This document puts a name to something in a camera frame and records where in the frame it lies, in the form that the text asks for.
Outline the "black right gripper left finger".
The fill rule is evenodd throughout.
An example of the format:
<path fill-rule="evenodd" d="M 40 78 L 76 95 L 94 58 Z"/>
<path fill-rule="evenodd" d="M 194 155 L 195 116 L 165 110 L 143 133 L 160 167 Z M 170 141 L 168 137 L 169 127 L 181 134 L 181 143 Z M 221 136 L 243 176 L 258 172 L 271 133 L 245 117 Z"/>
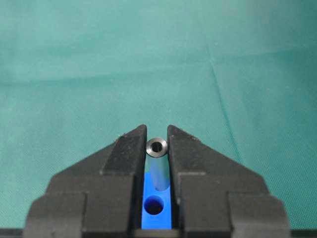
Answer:
<path fill-rule="evenodd" d="M 141 227 L 147 128 L 55 174 L 31 205 L 25 238 L 127 238 Z"/>

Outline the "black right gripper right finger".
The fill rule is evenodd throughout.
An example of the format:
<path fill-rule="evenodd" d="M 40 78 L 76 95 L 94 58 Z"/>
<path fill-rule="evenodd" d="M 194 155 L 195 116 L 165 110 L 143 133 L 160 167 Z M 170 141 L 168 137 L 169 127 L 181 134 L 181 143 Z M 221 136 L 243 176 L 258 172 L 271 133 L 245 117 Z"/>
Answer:
<path fill-rule="evenodd" d="M 173 216 L 184 238 L 288 238 L 283 203 L 256 172 L 167 128 Z"/>

